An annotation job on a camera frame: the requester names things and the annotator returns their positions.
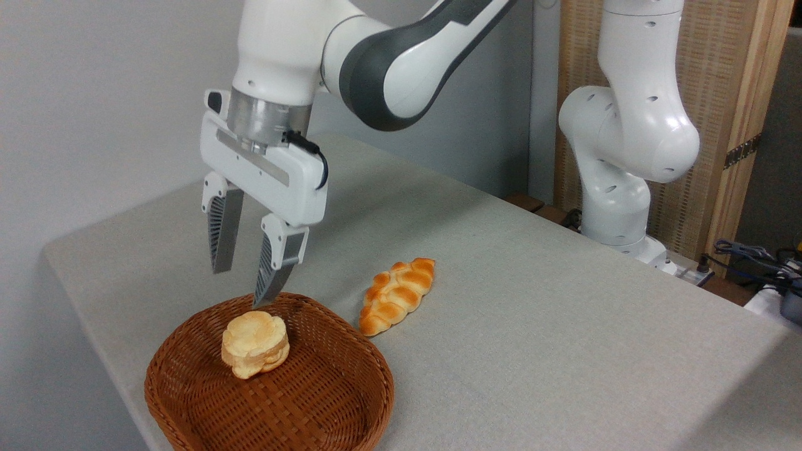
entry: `black wire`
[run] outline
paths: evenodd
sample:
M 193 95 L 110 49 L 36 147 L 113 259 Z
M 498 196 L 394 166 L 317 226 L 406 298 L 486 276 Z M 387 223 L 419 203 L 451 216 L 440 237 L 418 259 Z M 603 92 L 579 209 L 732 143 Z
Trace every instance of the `black wire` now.
M 761 291 L 763 291 L 763 290 L 774 290 L 774 291 L 776 291 L 776 292 L 777 292 L 777 293 L 779 293 L 779 294 L 783 294 L 783 292 L 782 292 L 782 291 L 780 291 L 780 289 L 779 289 L 779 288 L 777 288 L 776 286 L 773 286 L 773 285 L 768 285 L 768 284 L 767 284 L 767 285 L 763 285 L 763 287 L 762 287 L 762 288 L 760 288 L 759 290 L 757 290 L 757 291 L 755 292 L 755 294 L 757 294 L 757 293 L 760 293 L 760 292 L 761 292 Z
M 738 254 L 733 254 L 733 255 L 741 257 L 740 259 L 738 259 L 738 260 L 736 260 L 736 261 L 734 261 L 732 263 L 733 266 L 738 264 L 738 263 L 741 263 L 741 262 L 753 262 L 753 263 L 758 263 L 763 267 L 768 267 L 769 269 L 772 269 L 772 270 L 777 271 L 777 272 L 790 271 L 790 272 L 793 272 L 793 273 L 796 273 L 796 274 L 802 276 L 802 270 L 797 270 L 797 269 L 794 269 L 794 268 L 790 267 L 787 264 L 781 263 L 779 258 L 777 260 L 772 260 L 770 258 L 761 258 L 761 257 L 744 258 L 743 256 L 738 255 Z
M 739 270 L 738 268 L 735 268 L 735 267 L 730 266 L 730 265 L 728 265 L 728 264 L 726 264 L 724 262 L 716 260 L 710 254 L 705 253 L 705 254 L 702 254 L 702 256 L 704 258 L 709 259 L 711 262 L 713 262 L 713 263 L 715 263 L 715 264 L 717 264 L 717 265 L 719 265 L 721 267 L 727 268 L 728 270 L 732 271 L 733 273 L 735 273 L 735 274 L 737 274 L 737 275 L 739 275 L 741 277 L 750 278 L 752 280 L 756 280 L 758 282 L 762 282 L 762 283 L 765 283 L 767 285 L 777 286 L 779 288 L 783 288 L 785 290 L 791 291 L 794 295 L 802 297 L 802 289 L 800 289 L 798 286 L 795 286 L 793 281 L 786 282 L 788 280 L 791 280 L 787 276 L 780 275 L 780 276 L 777 276 L 777 277 L 774 277 L 774 278 L 761 277 L 759 275 L 754 275 L 754 274 L 743 272 L 743 271 Z
M 735 255 L 741 258 L 741 260 L 733 262 L 733 265 L 737 262 L 748 260 L 772 271 L 786 271 L 782 265 L 778 266 L 779 262 L 768 251 L 760 246 L 746 246 L 739 242 L 719 239 L 713 247 L 718 255 Z
M 770 277 L 772 277 L 774 275 L 775 275 L 775 273 L 765 273 L 760 277 L 770 278 Z M 750 280 L 747 280 L 746 282 L 741 282 L 738 285 L 743 286 L 745 288 L 745 287 L 750 286 L 750 285 L 759 285 L 761 283 L 762 282 L 759 281 L 759 280 L 750 279 Z
M 582 225 L 582 210 L 580 209 L 572 209 L 565 215 L 565 219 L 560 222 L 560 225 L 563 227 L 573 227 L 576 230 Z
M 780 254 L 783 253 L 783 252 L 790 252 L 791 254 L 793 254 L 793 259 L 794 260 L 797 260 L 798 262 L 802 262 L 802 253 L 799 252 L 797 249 L 794 249 L 792 247 L 780 247 L 774 253 L 774 255 L 775 255 L 776 259 L 777 259 L 777 262 L 782 262 L 783 261 L 783 259 L 780 257 Z M 788 269 L 794 271 L 795 273 L 797 273 L 799 275 L 802 275 L 802 270 L 795 270 L 794 268 L 791 268 L 788 265 L 786 265 L 785 267 L 787 267 Z
M 329 162 L 326 160 L 323 152 L 320 151 L 320 146 L 310 140 L 307 140 L 305 137 L 303 137 L 303 135 L 301 135 L 300 132 L 296 132 L 295 130 L 287 130 L 284 132 L 282 142 L 295 144 L 312 155 L 320 156 L 320 161 L 323 163 L 323 177 L 321 177 L 320 185 L 318 185 L 318 187 L 315 189 L 320 189 L 323 186 L 326 186 L 326 182 L 329 180 Z

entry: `brown woven basket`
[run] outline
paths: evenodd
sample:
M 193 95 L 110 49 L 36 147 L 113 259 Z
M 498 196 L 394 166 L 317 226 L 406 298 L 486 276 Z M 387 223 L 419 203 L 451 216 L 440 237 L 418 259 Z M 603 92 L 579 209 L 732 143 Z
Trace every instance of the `brown woven basket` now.
M 235 377 L 220 358 L 229 321 L 253 295 L 181 324 L 153 356 L 145 400 L 174 449 L 373 449 L 393 406 L 379 350 L 320 303 L 282 293 L 260 310 L 287 326 L 290 355 L 271 372 Z

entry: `wooden panel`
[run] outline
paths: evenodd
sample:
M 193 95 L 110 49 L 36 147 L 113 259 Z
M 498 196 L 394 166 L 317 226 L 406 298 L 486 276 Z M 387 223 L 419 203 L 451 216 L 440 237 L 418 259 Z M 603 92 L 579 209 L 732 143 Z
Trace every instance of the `wooden panel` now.
M 539 209 L 535 212 L 535 214 L 539 217 L 543 217 L 544 219 L 548 219 L 555 224 L 562 224 L 568 214 L 561 209 L 552 207 L 551 205 L 546 205 L 543 208 Z
M 510 194 L 509 196 L 505 197 L 504 200 L 532 213 L 543 208 L 543 205 L 545 205 L 545 202 L 542 200 L 530 197 L 523 193 Z
M 752 70 L 745 72 L 739 89 L 730 148 L 763 130 L 793 4 L 793 0 L 772 0 L 759 5 L 747 56 L 747 67 Z M 754 163 L 752 154 L 723 170 L 704 251 L 711 252 L 720 238 L 735 239 Z

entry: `robotic arm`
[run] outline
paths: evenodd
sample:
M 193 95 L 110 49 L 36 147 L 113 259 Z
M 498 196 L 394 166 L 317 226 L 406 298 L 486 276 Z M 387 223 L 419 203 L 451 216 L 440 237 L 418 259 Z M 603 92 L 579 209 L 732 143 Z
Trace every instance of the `robotic arm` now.
M 674 67 L 682 10 L 683 0 L 605 0 L 598 60 L 610 87 L 577 89 L 559 116 L 581 176 L 582 234 L 672 274 L 665 246 L 646 236 L 645 180 L 675 181 L 699 153 Z
M 207 91 L 200 150 L 213 171 L 201 208 L 213 272 L 231 268 L 244 193 L 270 210 L 254 306 L 303 261 L 325 211 L 328 166 L 304 135 L 328 90 L 372 128 L 409 127 L 514 0 L 441 0 L 391 29 L 347 0 L 245 0 L 231 92 Z
M 207 92 L 201 129 L 213 272 L 231 267 L 244 193 L 270 210 L 254 304 L 272 301 L 303 261 L 328 190 L 326 159 L 304 137 L 315 92 L 336 95 L 372 128 L 409 127 L 513 2 L 440 0 L 390 28 L 348 0 L 245 0 L 232 90 Z M 582 233 L 657 267 L 666 251 L 646 237 L 644 179 L 679 178 L 699 151 L 674 74 L 682 8 L 605 0 L 599 61 L 610 87 L 576 90 L 559 118 L 582 177 Z

